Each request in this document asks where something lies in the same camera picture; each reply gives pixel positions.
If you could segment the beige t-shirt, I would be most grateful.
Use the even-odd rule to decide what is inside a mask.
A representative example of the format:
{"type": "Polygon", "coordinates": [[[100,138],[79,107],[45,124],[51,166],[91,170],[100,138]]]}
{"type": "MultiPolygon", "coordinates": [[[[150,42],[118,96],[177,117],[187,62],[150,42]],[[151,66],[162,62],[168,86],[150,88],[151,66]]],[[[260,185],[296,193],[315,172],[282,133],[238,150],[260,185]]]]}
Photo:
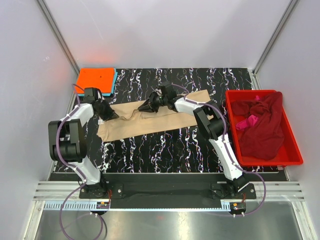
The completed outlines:
{"type": "Polygon", "coordinates": [[[196,126],[194,110],[201,107],[201,103],[209,102],[210,96],[207,90],[192,92],[187,98],[176,101],[175,112],[167,106],[161,106],[158,112],[141,112],[138,107],[142,101],[112,104],[111,108],[119,115],[119,118],[103,121],[98,125],[97,136],[103,142],[146,135],[151,133],[196,126]]]}

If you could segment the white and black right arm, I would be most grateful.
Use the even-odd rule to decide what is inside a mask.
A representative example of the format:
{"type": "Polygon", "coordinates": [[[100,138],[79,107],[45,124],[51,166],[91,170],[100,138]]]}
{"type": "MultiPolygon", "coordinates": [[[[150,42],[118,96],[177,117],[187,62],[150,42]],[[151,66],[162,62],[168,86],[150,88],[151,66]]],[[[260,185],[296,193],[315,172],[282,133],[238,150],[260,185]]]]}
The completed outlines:
{"type": "Polygon", "coordinates": [[[214,101],[191,100],[188,98],[188,91],[185,95],[177,94],[175,86],[169,81],[158,85],[147,100],[137,108],[138,111],[157,113],[160,107],[167,107],[171,111],[193,116],[201,135],[215,149],[226,178],[226,184],[220,190],[221,194],[217,194],[217,189],[213,189],[212,194],[219,199],[235,197],[247,187],[249,181],[245,178],[245,171],[238,163],[231,147],[223,114],[214,101]]]}

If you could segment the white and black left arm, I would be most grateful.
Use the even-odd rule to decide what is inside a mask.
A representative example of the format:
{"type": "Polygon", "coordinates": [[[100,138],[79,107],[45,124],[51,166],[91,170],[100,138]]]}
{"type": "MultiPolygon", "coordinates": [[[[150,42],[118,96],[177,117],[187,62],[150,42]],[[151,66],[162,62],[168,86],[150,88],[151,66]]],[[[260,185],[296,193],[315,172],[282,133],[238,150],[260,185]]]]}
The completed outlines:
{"type": "Polygon", "coordinates": [[[83,126],[94,116],[103,121],[118,119],[100,89],[87,87],[83,99],[77,98],[73,110],[60,120],[48,124],[49,154],[73,170],[81,180],[80,190],[95,198],[108,194],[107,181],[87,155],[83,126]]]}

